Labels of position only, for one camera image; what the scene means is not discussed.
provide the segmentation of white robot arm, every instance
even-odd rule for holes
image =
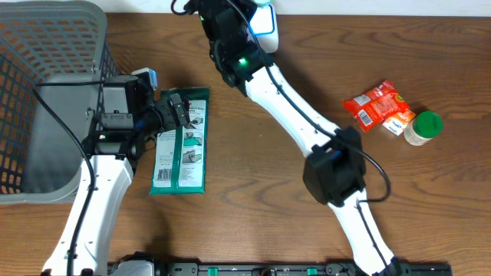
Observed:
[[[273,77],[282,85],[284,92],[300,107],[310,118],[312,118],[324,130],[335,135],[338,126],[321,116],[315,111],[300,95],[288,84],[279,68],[273,64],[270,67]],[[323,146],[329,142],[330,138],[319,133],[308,123],[278,92],[272,84],[269,76],[262,68],[256,71],[253,79],[246,82],[247,96],[254,102],[267,110],[290,134],[297,143],[305,157],[312,154],[312,147]],[[354,261],[357,266],[365,273],[372,275],[385,269],[385,264],[374,248],[374,244],[364,226],[360,214],[357,210],[357,201],[367,199],[365,189],[356,191],[344,201],[343,207],[337,207],[329,203],[329,207],[334,211],[336,217],[348,237],[351,248],[353,249]],[[361,210],[364,214],[368,228],[379,247],[381,254],[387,264],[390,264],[394,254],[385,245],[377,225],[371,215],[368,204],[361,203]]]
[[[124,193],[133,180],[133,170],[128,159],[116,159],[111,155],[92,156],[91,164],[96,174],[96,189],[78,235],[73,268],[76,275],[84,269],[92,270],[94,275],[107,275],[110,240]],[[67,274],[71,238],[91,179],[85,163],[81,164],[80,171],[81,181],[67,224],[56,249],[43,267],[43,271],[50,271],[51,275]]]

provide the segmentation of laundry basket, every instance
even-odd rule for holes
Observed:
[[[31,89],[117,74],[106,33],[90,2],[0,3],[0,204],[73,201],[81,155]],[[38,91],[80,141],[103,108],[101,85]]]

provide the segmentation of black joint housing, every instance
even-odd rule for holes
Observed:
[[[80,276],[93,276],[93,275],[94,275],[94,271],[90,268],[84,268],[80,273]]]
[[[390,264],[380,273],[375,273],[373,276],[401,276],[402,268],[399,261],[393,257]]]
[[[252,73],[262,65],[257,55],[258,46],[248,39],[246,22],[223,0],[191,0],[188,4],[187,8],[190,11],[196,9],[199,13],[203,30],[209,40],[209,56],[222,79],[230,87],[238,87],[245,93],[242,89],[245,82],[250,80]],[[252,1],[234,1],[234,4],[247,21],[251,20],[257,9],[257,4]]]
[[[118,90],[118,93],[125,94],[127,112],[139,113],[153,102],[153,90],[148,89],[150,85],[141,80],[143,79],[132,75],[113,76],[106,80],[104,89]],[[106,110],[109,113],[116,113],[114,111]]]
[[[176,125],[178,127],[186,126],[189,124],[189,103],[184,103],[181,96],[177,93],[170,95],[170,102],[174,111],[176,112]]]
[[[361,137],[353,127],[336,131],[336,137],[361,150]],[[363,156],[337,140],[314,146],[305,160],[303,180],[308,191],[321,204],[344,206],[344,201],[366,186]]]

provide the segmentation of wooden table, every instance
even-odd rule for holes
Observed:
[[[302,182],[304,158],[259,106],[228,88],[208,57],[199,19],[108,15],[107,41],[123,73],[158,72],[160,86],[211,87],[206,194],[149,196],[144,155],[110,247],[203,262],[316,262],[352,258],[332,211]],[[354,125],[338,100],[390,79],[416,112],[443,117],[443,133],[410,146],[381,126],[365,150],[393,180],[372,205],[384,240],[409,261],[447,261],[454,275],[491,274],[491,18],[279,16],[279,67],[315,109]],[[383,193],[371,167],[370,196]],[[70,205],[0,206],[0,274],[38,274]]]

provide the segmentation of green wipes package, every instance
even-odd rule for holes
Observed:
[[[205,192],[209,88],[163,90],[160,97],[176,92],[189,100],[190,124],[157,136],[151,195]]]

